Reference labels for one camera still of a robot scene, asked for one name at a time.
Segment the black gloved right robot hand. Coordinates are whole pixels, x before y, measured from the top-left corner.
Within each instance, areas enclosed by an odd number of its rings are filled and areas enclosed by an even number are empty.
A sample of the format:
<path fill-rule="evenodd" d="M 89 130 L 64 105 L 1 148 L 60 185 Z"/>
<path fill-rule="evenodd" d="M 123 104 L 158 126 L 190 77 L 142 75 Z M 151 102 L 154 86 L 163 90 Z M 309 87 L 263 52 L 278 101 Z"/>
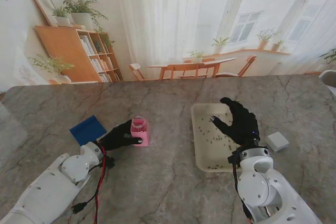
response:
<path fill-rule="evenodd" d="M 216 116 L 211 117 L 211 122 L 239 146 L 258 147 L 260 136 L 256 116 L 241 103 L 228 97 L 221 98 L 220 102 L 229 107 L 233 116 L 232 124 L 227 125 Z"/>

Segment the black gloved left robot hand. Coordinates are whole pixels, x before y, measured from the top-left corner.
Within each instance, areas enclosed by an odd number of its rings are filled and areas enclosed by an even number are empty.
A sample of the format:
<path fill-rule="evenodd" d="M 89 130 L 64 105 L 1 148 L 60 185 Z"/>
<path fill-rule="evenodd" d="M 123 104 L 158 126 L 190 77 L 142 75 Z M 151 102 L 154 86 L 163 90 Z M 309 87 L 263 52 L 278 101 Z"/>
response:
<path fill-rule="evenodd" d="M 116 150 L 124 146 L 135 144 L 142 144 L 143 140 L 140 137 L 133 137 L 131 135 L 132 120 L 118 125 L 107 133 L 100 141 L 99 144 L 106 150 Z"/>

